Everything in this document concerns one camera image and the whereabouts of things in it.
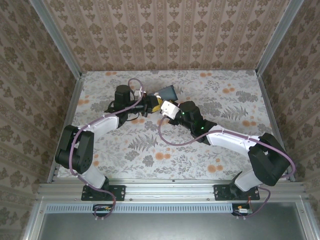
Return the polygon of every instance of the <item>purple cable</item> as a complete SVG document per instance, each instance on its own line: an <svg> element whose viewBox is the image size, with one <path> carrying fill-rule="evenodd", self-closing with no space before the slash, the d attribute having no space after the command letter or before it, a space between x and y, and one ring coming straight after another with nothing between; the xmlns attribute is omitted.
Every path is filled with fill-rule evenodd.
<svg viewBox="0 0 320 240"><path fill-rule="evenodd" d="M270 192L269 189L261 187L261 186L258 186L258 189L267 191L268 192L268 196L266 197L266 199L264 200L262 205L254 213L252 213L250 215L247 215L247 216L242 216L242 214L237 212L237 211L233 211L233 212L236 213L237 215L239 215L239 217L241 217L241 218L250 218L250 217L253 217L254 215L256 215L267 204L267 202L268 202L268 200L270 199L270 196L271 196L271 192Z"/></svg>
<svg viewBox="0 0 320 240"><path fill-rule="evenodd" d="M111 208L111 210L109 211L109 213L108 213L104 218L108 217L108 216L112 213L112 211L115 209L115 207L116 207L116 197L115 197L115 195L113 195L111 192L109 192L109 191L107 191L107 190L102 190L102 189L99 189L99 188L96 188L96 187L92 186L92 185L89 184L84 178L82 178L81 176L79 176L78 173L75 173L75 172L74 172L74 169L73 169L73 167L72 167L72 156L73 156L73 154L74 154L75 145L76 145L76 142L77 142L77 139L78 139L80 133L81 133L84 129L86 129L89 125L95 124L95 123L97 123L98 121L103 120L104 118L107 118L107 117L109 117L109 116L116 115L116 114L120 114L120 113L123 113L123 112L125 112L125 111L127 111L127 110L129 110L129 109L132 109L133 107L135 107L135 106L141 101L141 99L143 98L144 85L142 84L142 82L141 82L138 78L133 77L133 78L129 79L129 81L128 81L128 86L130 86L130 82L131 82L132 80L136 80L136 81L138 81L138 82L140 83L140 87L141 87L142 94L141 94L141 96L138 98L138 100L137 100L134 104L132 104L131 106L129 106L129 107L126 107L126 108L124 108L124 109L122 109L122 110L119 110L119 111L116 111L116 112L113 112L113 113L108 113L108 114L103 115L103 116L97 118L96 120L93 120L92 122L84 125L84 126L83 126L82 128L80 128L79 131L76 133L76 135L74 136L74 139L73 139L73 141L72 141L72 144L71 144L70 155L69 155L69 169L70 169L71 174L72 174L73 176L76 176L78 179L80 179L82 182L84 182L84 183L85 183L86 185L88 185L90 188L92 188L92 189L94 189L94 190L96 190L96 191L98 191L98 192L107 193L107 194L111 195L111 197L112 197L112 200L113 200L112 208Z"/></svg>
<svg viewBox="0 0 320 240"><path fill-rule="evenodd" d="M290 158L287 154L285 154L284 152L280 151L279 149L277 149L277 148L275 148L275 147L273 147L273 146L270 146L270 145L268 145L268 144L265 144L265 143L263 143L263 142L261 142L261 141L259 141L259 140L253 139L253 138L251 138L251 137L248 138L247 136L243 136L243 135L241 135L241 134L238 134L238 133L235 133L235 132L232 132L232 131L228 131L228 130L223 130L223 131L222 131L222 130L208 131L208 132L206 132L206 133L204 133L204 134L196 137L195 139L190 140L190 141L185 142L185 143L172 143L172 142L169 142L169 141L165 140L164 137L163 137L162 134L161 134L161 125L162 125L162 122L166 119L166 117L167 117L167 116L164 116L164 117L161 119L161 121L160 121L160 123L159 123L159 127L158 127L159 136L160 136L160 138L162 139L162 141L164 141L166 144L169 144L169 145L171 145L171 146L181 147L181 146L184 146L184 145L192 144L193 142L197 141L198 139L200 139L200 138L202 138L202 137L204 137L204 136L206 136L206 135L208 135L208 134L226 133L226 134L230 134L230 135L233 135L233 136L242 138L242 139L248 139L248 141L252 141L252 142L255 142L255 143L257 143L257 144L260 144L260 145L262 145L262 146L264 146L264 147L266 147L266 148L268 148L268 149L270 149L270 150L275 151L276 153L282 155L283 157L285 157L285 158L288 160L288 162L290 163L292 170L291 170L290 173L281 176L281 178L290 177L290 176L292 176L292 175L295 173L295 171L296 171L296 166L295 166L294 162L293 162L293 161L291 160L291 158Z"/></svg>

